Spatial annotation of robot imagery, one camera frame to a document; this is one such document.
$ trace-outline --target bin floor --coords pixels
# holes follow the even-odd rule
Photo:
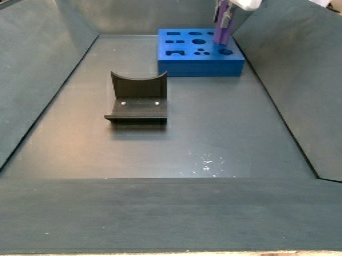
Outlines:
[[[113,126],[109,72],[157,75],[156,36],[100,36],[1,172],[2,179],[313,178],[263,86],[168,78],[168,123]]]

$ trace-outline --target black plastic part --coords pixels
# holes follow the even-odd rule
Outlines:
[[[150,79],[129,79],[110,72],[114,103],[104,118],[113,123],[166,123],[166,72]]]

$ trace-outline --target gray surface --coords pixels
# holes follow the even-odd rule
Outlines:
[[[325,181],[2,180],[0,185],[1,254],[342,250],[342,186]]]
[[[162,27],[213,27],[215,0],[66,2],[101,34],[156,34]]]
[[[168,78],[165,128],[110,126],[109,72],[156,70],[156,36],[101,36],[2,179],[312,178],[248,65],[240,78]]]
[[[342,180],[342,18],[305,0],[269,0],[235,33],[309,162]]]
[[[64,1],[0,10],[0,166],[54,96],[97,33]]]

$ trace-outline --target blue foam block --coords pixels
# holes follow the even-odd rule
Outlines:
[[[213,29],[158,29],[157,69],[168,76],[240,76],[244,58],[232,38],[213,43]]]

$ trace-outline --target hole in foam block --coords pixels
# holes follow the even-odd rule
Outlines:
[[[189,34],[190,36],[200,36],[200,35],[201,35],[200,32],[188,32],[188,34]]]
[[[180,32],[166,32],[168,36],[180,36]]]
[[[174,54],[174,55],[178,54],[178,55],[184,56],[185,52],[184,51],[165,51],[166,56],[170,56],[172,54]]]
[[[231,54],[232,54],[232,51],[228,50],[228,49],[220,49],[220,50],[219,50],[219,54],[221,54],[221,55],[231,55]]]
[[[193,43],[193,44],[204,44],[204,43],[205,43],[205,40],[202,40],[202,39],[193,39],[193,40],[192,40],[192,43]]]

